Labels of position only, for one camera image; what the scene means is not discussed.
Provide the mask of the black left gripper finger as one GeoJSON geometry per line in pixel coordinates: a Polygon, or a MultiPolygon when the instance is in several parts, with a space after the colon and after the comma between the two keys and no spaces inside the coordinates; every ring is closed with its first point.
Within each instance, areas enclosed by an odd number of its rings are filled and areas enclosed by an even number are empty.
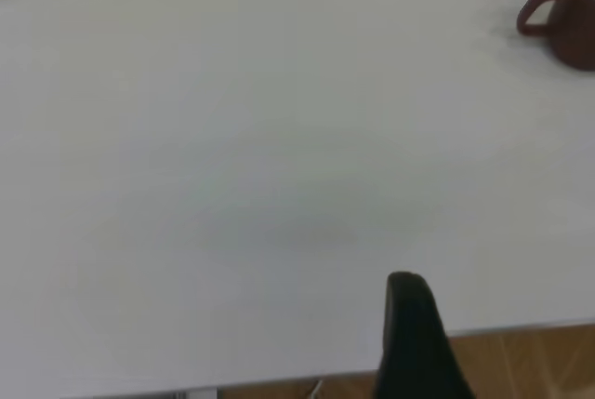
{"type": "Polygon", "coordinates": [[[425,279],[387,279],[382,357],[375,398],[473,398],[425,279]]]}

